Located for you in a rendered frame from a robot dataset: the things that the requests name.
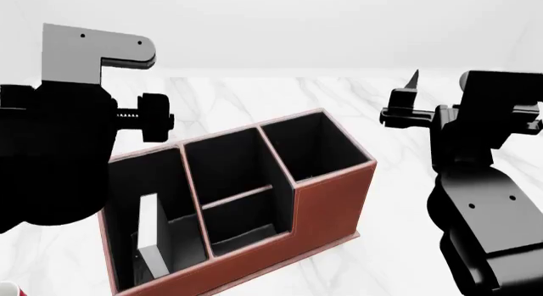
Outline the black clamp knob with screw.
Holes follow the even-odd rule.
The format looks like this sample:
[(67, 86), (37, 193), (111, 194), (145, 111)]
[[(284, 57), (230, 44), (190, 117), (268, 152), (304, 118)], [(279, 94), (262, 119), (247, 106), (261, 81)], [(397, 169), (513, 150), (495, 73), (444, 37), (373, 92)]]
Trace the black clamp knob with screw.
[(169, 98), (165, 94), (144, 93), (137, 97), (136, 109), (117, 109), (118, 130), (140, 130), (144, 142), (166, 142), (174, 127)]

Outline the brown leather desk caddy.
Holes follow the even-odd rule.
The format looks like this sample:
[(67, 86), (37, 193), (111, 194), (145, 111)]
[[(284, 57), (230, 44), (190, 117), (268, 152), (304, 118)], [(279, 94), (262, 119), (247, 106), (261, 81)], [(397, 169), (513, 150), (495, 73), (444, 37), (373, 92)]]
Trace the brown leather desk caddy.
[[(112, 296), (211, 296), (358, 237), (376, 160), (325, 109), (115, 156), (98, 221)], [(158, 197), (171, 270), (137, 251)]]

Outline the grey L-shaped bracket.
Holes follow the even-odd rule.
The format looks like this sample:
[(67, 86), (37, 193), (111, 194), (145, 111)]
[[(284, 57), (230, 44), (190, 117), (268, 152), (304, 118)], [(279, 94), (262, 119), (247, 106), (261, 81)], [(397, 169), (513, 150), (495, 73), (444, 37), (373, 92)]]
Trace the grey L-shaped bracket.
[(104, 66), (147, 70), (156, 48), (144, 36), (45, 23), (42, 26), (42, 80), (101, 84)]

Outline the white thin flat panel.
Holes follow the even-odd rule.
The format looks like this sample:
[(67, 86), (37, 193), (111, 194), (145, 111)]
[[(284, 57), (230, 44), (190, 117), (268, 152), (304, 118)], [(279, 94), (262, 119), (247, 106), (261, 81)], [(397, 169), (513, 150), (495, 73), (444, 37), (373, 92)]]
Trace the white thin flat panel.
[(157, 193), (140, 198), (137, 250), (153, 278), (171, 273), (171, 234)]

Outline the red and white book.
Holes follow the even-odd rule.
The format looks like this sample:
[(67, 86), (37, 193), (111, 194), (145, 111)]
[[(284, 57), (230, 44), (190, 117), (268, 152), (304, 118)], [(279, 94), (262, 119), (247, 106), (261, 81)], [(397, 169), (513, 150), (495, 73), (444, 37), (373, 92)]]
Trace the red and white book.
[(11, 281), (0, 281), (0, 296), (27, 296), (26, 293)]

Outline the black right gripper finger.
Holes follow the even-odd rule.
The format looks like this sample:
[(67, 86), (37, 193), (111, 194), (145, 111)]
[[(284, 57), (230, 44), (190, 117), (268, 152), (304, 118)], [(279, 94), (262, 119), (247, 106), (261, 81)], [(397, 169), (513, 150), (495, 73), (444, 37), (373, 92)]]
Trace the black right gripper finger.
[(392, 90), (389, 98), (390, 108), (414, 109), (414, 102), (417, 96), (418, 78), (419, 70), (416, 70), (405, 87)]

